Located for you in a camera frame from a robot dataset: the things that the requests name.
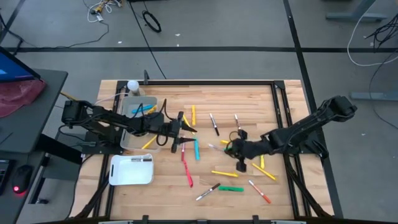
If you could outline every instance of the orange marker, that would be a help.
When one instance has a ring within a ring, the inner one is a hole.
[[[269,198],[268,198],[266,195],[264,195],[264,193],[262,193],[261,190],[258,189],[258,188],[254,185],[253,181],[249,180],[249,183],[250,183],[250,185],[252,185],[252,186],[254,187],[255,190],[257,190],[257,192],[259,192],[259,194],[260,194],[268,203],[271,203],[271,200],[269,200]]]

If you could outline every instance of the yellow marker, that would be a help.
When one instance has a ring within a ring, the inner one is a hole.
[[[261,167],[261,169],[264,169],[266,167],[266,165],[264,163],[264,155],[260,156],[260,167]]]
[[[182,115],[182,119],[184,120],[184,123],[185,123],[188,127],[191,127],[191,126],[189,125],[189,123],[188,123],[187,118],[185,117],[185,114]]]
[[[147,142],[147,144],[145,144],[141,149],[146,149],[150,144],[152,144],[152,142],[154,142],[156,139],[156,136],[154,136],[151,140],[149,140],[149,142]]]
[[[230,177],[239,177],[239,175],[237,173],[218,172],[218,171],[214,171],[214,170],[212,170],[211,172],[214,174],[227,175]]]
[[[147,114],[153,113],[153,112],[156,110],[156,108],[157,108],[157,106],[155,105],[154,107],[152,107],[152,108],[147,112]]]
[[[265,175],[267,175],[269,178],[271,178],[272,180],[276,180],[276,178],[271,175],[270,173],[268,173],[267,171],[261,169],[259,166],[255,165],[254,163],[252,163],[252,165],[257,168],[259,171],[263,172]]]
[[[192,105],[192,126],[197,125],[197,115],[195,113],[195,105]]]

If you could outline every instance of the wooden table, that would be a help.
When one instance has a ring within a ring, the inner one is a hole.
[[[99,88],[98,99],[114,95],[117,80],[103,80]],[[308,115],[307,104],[300,80],[285,80],[287,98],[293,122]],[[163,99],[167,99],[167,113],[176,117],[184,111],[191,122],[191,105],[196,106],[197,125],[201,160],[196,161],[193,144],[188,143],[185,158],[193,179],[193,188],[188,186],[185,169],[181,162],[181,152],[162,149],[154,156],[154,180],[149,185],[116,186],[114,191],[111,218],[136,219],[149,215],[151,220],[249,220],[253,215],[260,219],[291,219],[292,207],[287,185],[287,177],[282,155],[265,156],[265,170],[275,175],[273,181],[251,165],[259,164],[259,158],[246,160],[248,171],[239,173],[239,177],[226,177],[212,174],[211,170],[235,172],[236,159],[221,151],[208,147],[208,143],[222,147],[221,139],[228,139],[229,133],[236,130],[234,114],[249,140],[258,140],[259,136],[277,128],[271,89],[264,86],[144,86],[148,96],[156,96],[158,108]],[[101,103],[111,109],[113,100]],[[220,137],[215,134],[209,113],[216,119]],[[126,151],[125,155],[142,154]],[[103,156],[96,155],[81,168],[76,186],[75,203],[72,216],[76,215],[95,192],[100,175]],[[320,159],[314,154],[300,156],[307,188],[328,213],[333,213],[328,187]],[[268,204],[248,183],[253,182],[272,200]],[[223,192],[216,190],[200,201],[195,199],[211,186],[222,185],[244,187],[244,192]],[[300,213],[303,214],[301,194],[297,192]],[[104,193],[100,215],[104,213],[107,191]]]

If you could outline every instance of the computer screen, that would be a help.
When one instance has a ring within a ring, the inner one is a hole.
[[[31,80],[38,75],[16,59],[13,55],[0,50],[0,82]]]

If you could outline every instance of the white tray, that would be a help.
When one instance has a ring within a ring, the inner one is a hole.
[[[133,162],[131,159],[152,159],[150,162]],[[118,156],[111,160],[109,183],[111,185],[150,184],[154,178],[154,161],[151,154]]]

